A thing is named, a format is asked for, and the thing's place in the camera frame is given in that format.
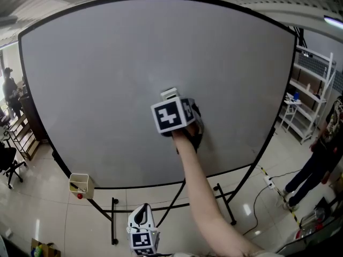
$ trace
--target power strip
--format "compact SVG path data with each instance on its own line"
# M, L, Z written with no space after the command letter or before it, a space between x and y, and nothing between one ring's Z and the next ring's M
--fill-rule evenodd
M266 182L266 184L267 184L267 186L269 187L270 190L275 188L274 182L271 180L271 178L268 175L266 177L264 177L264 182Z

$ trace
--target dark shirt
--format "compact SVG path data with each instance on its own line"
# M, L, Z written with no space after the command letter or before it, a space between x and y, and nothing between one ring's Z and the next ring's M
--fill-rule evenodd
M319 143L325 148L328 170L332 171L343 156L343 96L334 102L326 122L326 130L319 138Z
M13 94L14 90L17 90L18 86L16 85L12 77L5 79L2 84L2 91L4 92L5 100L11 105L14 102L18 102L17 98L10 99L10 96Z

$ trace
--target white board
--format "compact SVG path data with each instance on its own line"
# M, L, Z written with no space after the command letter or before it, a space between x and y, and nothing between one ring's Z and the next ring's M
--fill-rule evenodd
M150 110L171 87L200 108L208 176L251 164L282 102L295 35L216 0L110 1L19 35L29 91L68 169L101 187L182 181Z

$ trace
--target black office chair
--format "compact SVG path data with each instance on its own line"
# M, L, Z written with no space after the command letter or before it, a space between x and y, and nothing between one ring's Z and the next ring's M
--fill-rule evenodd
M12 186L10 185L13 173L18 176L20 182L23 182L23 179L16 173L16 169L19 168L21 165L27 166L25 162L18 162L14 159L16 156L16 149L15 148L5 148L5 145L0 142L0 172L3 170L5 171L3 174L6 174L9 177L9 188L11 189Z

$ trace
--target yellow black tape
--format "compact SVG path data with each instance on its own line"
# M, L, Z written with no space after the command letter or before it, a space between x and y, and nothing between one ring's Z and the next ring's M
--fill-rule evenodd
M264 168L262 168L261 166L259 166L259 167L261 168L261 171L262 171L265 175L269 176L268 173L264 170ZM277 193L282 197L284 203L286 203L287 201L286 201L285 197L282 196L281 192L279 191L279 189L278 189L276 186L275 186L275 190L276 190ZM292 210L289 209L289 212L292 214L294 220L296 221L296 223L298 224L299 228L301 229L301 224L300 224L300 222L298 221L298 218L296 217L294 211L292 211Z

